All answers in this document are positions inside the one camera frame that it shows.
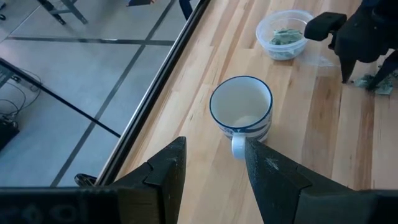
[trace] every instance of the plastic container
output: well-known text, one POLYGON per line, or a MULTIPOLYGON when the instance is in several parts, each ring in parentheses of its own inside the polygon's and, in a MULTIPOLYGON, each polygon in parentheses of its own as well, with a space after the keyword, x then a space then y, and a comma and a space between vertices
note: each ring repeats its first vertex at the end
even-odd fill
POLYGON ((297 29, 304 34, 305 26, 311 19, 313 19, 313 16, 303 10, 288 10, 273 13, 265 17, 257 26, 257 40, 271 58, 275 60, 292 59, 303 52, 308 40, 303 37, 291 44, 270 44, 270 41, 274 38, 274 30, 283 28, 297 29))

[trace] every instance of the white mug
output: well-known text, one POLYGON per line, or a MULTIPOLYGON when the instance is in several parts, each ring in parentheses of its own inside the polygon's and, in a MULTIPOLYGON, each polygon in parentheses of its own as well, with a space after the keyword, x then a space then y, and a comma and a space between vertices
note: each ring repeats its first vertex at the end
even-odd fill
POLYGON ((272 93, 258 78, 238 76, 220 84, 210 98, 210 113, 232 140, 235 159, 244 159, 246 138, 264 141, 272 121, 272 93))

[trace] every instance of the mug handle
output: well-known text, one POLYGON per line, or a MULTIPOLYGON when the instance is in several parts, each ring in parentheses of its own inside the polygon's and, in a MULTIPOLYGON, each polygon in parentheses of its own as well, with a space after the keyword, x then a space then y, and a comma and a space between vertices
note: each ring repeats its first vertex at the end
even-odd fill
POLYGON ((244 133, 234 133, 232 136, 232 155, 235 159, 244 159, 244 149, 246 148, 246 135, 244 133))

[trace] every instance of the black cable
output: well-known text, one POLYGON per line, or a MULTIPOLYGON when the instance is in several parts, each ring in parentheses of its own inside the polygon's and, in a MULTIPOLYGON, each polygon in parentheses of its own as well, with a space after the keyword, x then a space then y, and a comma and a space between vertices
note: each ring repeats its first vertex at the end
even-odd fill
MULTIPOLYGON (((23 70, 23 71, 25 71, 25 72, 27 72, 27 73, 30 73, 31 75, 36 76, 36 77, 39 79, 40 84, 42 84, 42 79, 41 79, 38 75, 34 74, 34 73, 31 72, 31 71, 28 71, 28 70, 26 70, 26 69, 23 69, 23 68, 19 68, 19 69, 21 69, 21 70, 23 70)), ((12 83, 7 83, 7 84, 12 85, 14 88, 18 89, 18 90, 24 95, 24 102, 22 103, 21 107, 18 108, 18 107, 16 106, 16 104, 13 103, 12 101, 10 101, 10 100, 5 100, 5 99, 0 99, 1 101, 7 101, 7 102, 9 102, 9 103, 12 103, 12 104, 16 107, 16 110, 15 110, 15 111, 10 112, 10 113, 8 113, 8 114, 6 114, 6 113, 0 113, 0 114, 3 115, 3 116, 13 116, 13 117, 17 116, 23 109, 25 109, 25 108, 29 107, 30 105, 32 105, 32 103, 34 103, 34 102, 38 99, 40 93, 42 92, 42 91, 39 89, 39 92, 38 92, 38 94, 36 95, 36 97, 35 97, 30 103, 28 103, 27 105, 25 105, 25 103, 26 103, 26 94, 25 94, 19 87, 15 86, 14 84, 12 84, 12 83)))
MULTIPOLYGON (((8 103, 10 103, 12 106, 14 106, 16 110, 18 110, 18 106, 17 106, 15 103, 13 103, 11 100, 0 99, 0 101, 8 102, 8 103)), ((9 115, 10 115, 10 114, 6 114, 6 113, 2 113, 2 112, 0 112, 0 114, 1 114, 1 115, 4 115, 4 116, 9 116, 9 115)))
MULTIPOLYGON (((31 71, 28 71, 28 70, 26 70, 26 69, 23 69, 23 68, 19 68, 19 69, 21 69, 21 70, 23 70, 23 71, 25 71, 25 72, 27 72, 27 73, 30 73, 31 75, 36 76, 37 79, 39 79, 40 86, 43 84, 43 83, 42 83, 42 79, 41 79, 38 75, 34 74, 34 73, 31 72, 31 71)), ((36 95, 36 97, 35 97, 28 105, 23 106, 23 107, 19 110, 19 112, 21 112, 21 110, 27 108, 28 106, 32 105, 32 103, 34 103, 34 102, 38 99, 38 97, 39 97, 39 95, 41 94, 41 92, 42 92, 42 90, 39 89, 39 92, 38 92, 38 94, 36 95)))
POLYGON ((14 85, 14 84, 12 84, 12 83, 6 83, 6 84, 11 85, 11 86, 13 86, 14 88, 16 88, 16 89, 19 90, 19 91, 22 93, 22 95, 24 96, 24 102, 22 103, 21 107, 19 108, 19 110, 21 110, 22 107, 23 107, 23 106, 25 105, 25 103, 26 103, 26 94, 25 94, 18 86, 14 85))

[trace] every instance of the wooden countertop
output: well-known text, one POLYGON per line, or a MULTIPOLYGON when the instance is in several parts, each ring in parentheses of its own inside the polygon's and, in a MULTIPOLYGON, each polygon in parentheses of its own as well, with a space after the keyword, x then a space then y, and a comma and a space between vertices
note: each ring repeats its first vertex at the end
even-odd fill
MULTIPOLYGON (((360 2, 211 0, 119 176, 186 136, 179 223, 262 223, 245 164, 233 159, 208 108, 217 85, 246 74, 264 80, 274 95, 267 145, 352 189, 398 189, 398 92, 374 96, 341 84, 330 39, 309 41, 288 62, 271 60, 256 40, 257 24, 273 11, 351 15, 360 2)), ((376 63, 357 63, 351 79, 374 71, 376 63)))

